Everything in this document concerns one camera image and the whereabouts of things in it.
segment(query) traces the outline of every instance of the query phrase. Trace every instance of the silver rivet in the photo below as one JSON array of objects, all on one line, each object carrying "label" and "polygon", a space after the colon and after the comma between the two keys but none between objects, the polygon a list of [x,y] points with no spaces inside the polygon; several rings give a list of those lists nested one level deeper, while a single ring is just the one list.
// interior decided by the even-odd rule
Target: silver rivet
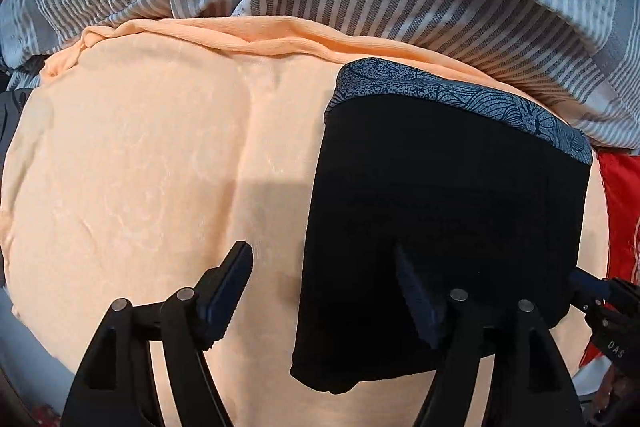
[{"label": "silver rivet", "polygon": [[178,298],[178,301],[188,301],[191,299],[196,292],[193,291],[193,288],[182,288],[178,290],[178,293],[175,295]]},{"label": "silver rivet", "polygon": [[126,307],[127,307],[127,299],[115,299],[111,303],[111,309],[115,312],[122,311]]},{"label": "silver rivet", "polygon": [[533,302],[527,301],[527,299],[523,299],[522,301],[518,302],[518,308],[520,308],[525,313],[530,313],[534,308]]},{"label": "silver rivet", "polygon": [[469,298],[469,294],[462,288],[453,288],[449,295],[451,295],[451,298],[457,302],[464,302]]}]

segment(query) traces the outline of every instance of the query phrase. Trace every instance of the peach fabric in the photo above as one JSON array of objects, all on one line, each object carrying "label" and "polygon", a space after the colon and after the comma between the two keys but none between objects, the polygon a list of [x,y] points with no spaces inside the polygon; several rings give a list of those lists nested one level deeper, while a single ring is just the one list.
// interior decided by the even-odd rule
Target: peach fabric
[{"label": "peach fabric", "polygon": [[[291,18],[86,29],[48,60],[7,155],[0,244],[15,313],[74,371],[113,299],[164,299],[244,239],[254,273],[206,354],[236,427],[411,425],[431,375],[340,396],[289,376],[322,114],[341,65],[364,56],[517,92],[433,52]],[[579,264],[601,277],[607,241],[595,160]],[[581,314],[554,335],[576,370],[589,338]],[[178,426],[152,349],[166,424]],[[469,426],[480,424],[490,370],[484,360]]]}]

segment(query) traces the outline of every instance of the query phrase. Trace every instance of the black fabric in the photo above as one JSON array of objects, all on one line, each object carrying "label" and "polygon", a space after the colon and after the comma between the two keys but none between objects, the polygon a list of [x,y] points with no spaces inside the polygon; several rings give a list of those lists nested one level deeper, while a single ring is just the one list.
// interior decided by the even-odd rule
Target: black fabric
[{"label": "black fabric", "polygon": [[[29,100],[33,89],[15,89],[12,91],[0,92],[0,122],[2,132],[0,133],[0,184],[2,173],[4,172],[4,160],[9,150],[11,141],[14,139],[18,122],[22,115],[22,110]],[[2,251],[0,251],[0,287],[4,286],[4,262]]]},{"label": "black fabric", "polygon": [[569,308],[590,167],[499,121],[398,95],[326,118],[291,374],[318,391],[436,369],[395,276],[394,245],[443,288],[549,327]]}]

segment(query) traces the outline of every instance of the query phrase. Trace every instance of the metal screw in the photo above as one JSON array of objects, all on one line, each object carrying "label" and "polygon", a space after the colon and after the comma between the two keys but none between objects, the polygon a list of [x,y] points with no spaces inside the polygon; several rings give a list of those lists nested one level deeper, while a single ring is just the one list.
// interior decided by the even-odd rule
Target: metal screw
[{"label": "metal screw", "polygon": [[454,301],[464,302],[469,298],[469,294],[462,288],[453,288],[449,294]]},{"label": "metal screw", "polygon": [[127,299],[115,299],[111,303],[111,309],[115,312],[122,311],[126,307],[127,307]]},{"label": "metal screw", "polygon": [[533,302],[527,301],[527,299],[523,299],[522,301],[518,302],[518,308],[520,308],[525,313],[530,313],[534,308]]},{"label": "metal screw", "polygon": [[178,290],[178,293],[175,295],[178,298],[178,301],[188,301],[191,299],[196,292],[193,291],[193,288],[182,288]]}]

